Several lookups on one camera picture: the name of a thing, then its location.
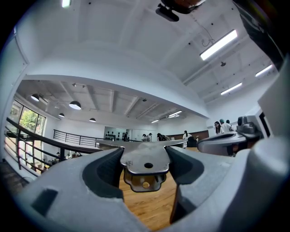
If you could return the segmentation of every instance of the white shirt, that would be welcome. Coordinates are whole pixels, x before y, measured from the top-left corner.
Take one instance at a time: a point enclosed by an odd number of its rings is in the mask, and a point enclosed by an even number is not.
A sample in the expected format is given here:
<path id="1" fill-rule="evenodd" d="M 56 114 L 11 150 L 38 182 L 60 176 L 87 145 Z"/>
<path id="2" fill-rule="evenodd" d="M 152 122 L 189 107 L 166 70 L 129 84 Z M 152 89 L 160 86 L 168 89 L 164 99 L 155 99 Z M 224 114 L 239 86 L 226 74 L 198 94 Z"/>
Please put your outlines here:
<path id="1" fill-rule="evenodd" d="M 225 133 L 225 132 L 223 131 L 223 128 L 221 127 L 219 133 L 216 133 L 216 134 L 217 134 L 217 135 L 220 135 L 220 134 L 223 134 L 223 133 Z"/>
<path id="2" fill-rule="evenodd" d="M 182 139 L 184 139 L 184 140 L 187 139 L 188 140 L 189 137 L 191 137 L 191 134 L 187 133 L 187 136 L 186 136 L 186 134 L 184 134 L 183 137 L 182 137 Z"/>
<path id="3" fill-rule="evenodd" d="M 230 128 L 232 127 L 232 125 L 230 125 L 228 123 L 224 123 L 224 124 L 221 125 L 221 127 L 222 127 L 223 131 L 225 133 L 227 133 L 227 132 L 230 132 Z"/>

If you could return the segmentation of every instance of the cable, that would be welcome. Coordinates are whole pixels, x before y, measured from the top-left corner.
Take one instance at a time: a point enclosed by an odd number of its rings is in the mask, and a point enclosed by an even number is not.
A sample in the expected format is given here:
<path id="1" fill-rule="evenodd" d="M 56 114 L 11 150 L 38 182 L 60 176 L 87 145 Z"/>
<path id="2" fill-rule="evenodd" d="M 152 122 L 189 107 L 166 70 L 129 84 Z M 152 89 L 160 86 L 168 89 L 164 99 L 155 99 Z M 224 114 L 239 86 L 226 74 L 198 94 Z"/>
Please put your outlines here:
<path id="1" fill-rule="evenodd" d="M 208 42 L 207 45 L 204 45 L 203 42 L 201 42 L 201 44 L 202 44 L 204 47 L 207 47 L 207 46 L 209 45 L 209 43 L 210 43 L 210 40 L 209 40 L 209 42 Z"/>
<path id="2" fill-rule="evenodd" d="M 190 16 L 191 16 L 191 18 L 192 18 L 192 19 L 197 23 L 198 26 L 202 27 L 202 28 L 203 28 L 203 29 L 208 33 L 208 35 L 209 35 L 209 37 L 210 37 L 210 40 L 209 40 L 208 44 L 207 44 L 207 45 L 204 45 L 203 42 L 202 42 L 202 45 L 203 45 L 204 47 L 207 47 L 207 46 L 209 45 L 210 42 L 211 42 L 211 43 L 215 43 L 216 41 L 212 38 L 212 36 L 211 36 L 211 34 L 208 32 L 208 30 L 207 30 L 204 26 L 202 26 L 201 24 L 199 24 L 199 22 L 197 21 L 197 19 L 195 19 L 195 17 L 194 17 L 192 14 L 190 14 Z"/>

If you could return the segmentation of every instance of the metal railing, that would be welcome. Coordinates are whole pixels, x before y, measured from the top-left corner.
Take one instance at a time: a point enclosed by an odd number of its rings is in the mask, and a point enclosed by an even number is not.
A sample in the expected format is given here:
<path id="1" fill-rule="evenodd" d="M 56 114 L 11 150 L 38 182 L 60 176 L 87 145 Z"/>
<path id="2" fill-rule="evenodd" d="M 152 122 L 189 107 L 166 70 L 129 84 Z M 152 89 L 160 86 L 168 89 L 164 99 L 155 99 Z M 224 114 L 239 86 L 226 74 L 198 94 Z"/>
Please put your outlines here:
<path id="1" fill-rule="evenodd" d="M 8 128 L 8 126 L 5 127 L 5 136 L 7 140 L 5 139 L 5 150 L 6 152 L 13 158 L 17 160 L 19 169 L 21 170 L 21 167 L 24 167 L 27 169 L 28 164 L 31 166 L 31 169 L 34 171 L 30 171 L 35 176 L 38 176 L 35 171 L 39 170 L 40 172 L 42 171 L 41 168 L 39 168 L 36 164 L 35 161 L 39 161 L 40 163 L 47 165 L 47 166 L 52 166 L 53 164 L 50 162 L 46 162 L 43 159 L 40 159 L 39 157 L 35 156 L 35 150 L 38 150 L 39 152 L 49 155 L 53 158 L 56 159 L 57 162 L 64 161 L 65 160 L 65 155 L 64 151 L 65 150 L 70 150 L 74 152 L 79 152 L 79 153 L 85 153 L 85 154 L 91 154 L 94 152 L 101 151 L 100 149 L 91 149 L 91 148 L 84 148 L 84 147 L 75 147 L 67 144 L 63 144 L 60 142 L 57 142 L 55 140 L 51 140 L 49 138 L 43 137 L 41 135 L 37 135 L 24 127 L 20 126 L 19 124 L 15 123 L 12 121 L 10 118 L 7 118 L 7 121 L 10 125 L 13 126 L 13 128 L 16 128 L 17 132 L 12 132 L 11 129 Z M 51 154 L 50 152 L 44 151 L 41 148 L 35 146 L 35 141 L 41 141 L 46 144 L 52 145 L 54 147 L 60 148 L 60 155 L 54 155 Z M 19 145 L 20 142 L 24 143 L 24 149 Z M 32 153 L 27 151 L 27 146 L 30 146 L 32 148 Z M 29 162 L 28 156 L 32 157 L 32 162 Z"/>
<path id="2" fill-rule="evenodd" d="M 57 139 L 59 141 L 65 142 L 65 143 L 69 142 L 69 143 L 73 143 L 73 144 L 94 146 L 94 147 L 97 147 L 97 144 L 98 144 L 97 140 L 103 140 L 103 141 L 111 140 L 111 139 L 96 138 L 96 137 L 89 137 L 89 136 L 83 136 L 83 135 L 76 135 L 76 134 L 63 132 L 63 131 L 60 131 L 60 130 L 54 130 L 53 138 Z"/>

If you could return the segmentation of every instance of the black rubber pad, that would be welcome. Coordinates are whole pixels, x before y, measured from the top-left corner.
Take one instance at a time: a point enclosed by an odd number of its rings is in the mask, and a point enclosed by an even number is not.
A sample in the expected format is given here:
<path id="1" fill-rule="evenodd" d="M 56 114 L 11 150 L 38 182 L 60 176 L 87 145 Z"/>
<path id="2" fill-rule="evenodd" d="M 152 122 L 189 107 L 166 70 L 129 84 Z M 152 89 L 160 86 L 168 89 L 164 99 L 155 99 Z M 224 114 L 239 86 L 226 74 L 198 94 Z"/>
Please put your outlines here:
<path id="1" fill-rule="evenodd" d="M 171 160 L 169 171 L 177 185 L 191 184 L 201 176 L 204 171 L 202 162 L 172 147 L 166 147 L 165 149 Z"/>
<path id="2" fill-rule="evenodd" d="M 32 208 L 34 208 L 42 216 L 45 216 L 57 194 L 58 192 L 53 189 L 45 189 L 32 203 Z"/>
<path id="3" fill-rule="evenodd" d="M 119 148 L 85 167 L 82 178 L 86 186 L 99 197 L 124 199 L 119 189 L 123 151 L 123 148 Z"/>

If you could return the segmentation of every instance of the tree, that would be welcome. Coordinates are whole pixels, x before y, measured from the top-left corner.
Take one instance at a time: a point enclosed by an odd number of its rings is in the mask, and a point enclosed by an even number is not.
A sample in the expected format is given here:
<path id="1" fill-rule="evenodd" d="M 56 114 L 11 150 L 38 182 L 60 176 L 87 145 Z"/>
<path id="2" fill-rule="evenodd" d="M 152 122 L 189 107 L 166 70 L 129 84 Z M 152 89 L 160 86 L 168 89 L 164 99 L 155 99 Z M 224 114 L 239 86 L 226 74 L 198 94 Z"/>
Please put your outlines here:
<path id="1" fill-rule="evenodd" d="M 34 113 L 33 111 L 24 111 L 19 124 L 23 126 L 24 128 L 32 131 L 34 129 L 34 126 L 36 124 L 37 120 L 37 113 Z"/>

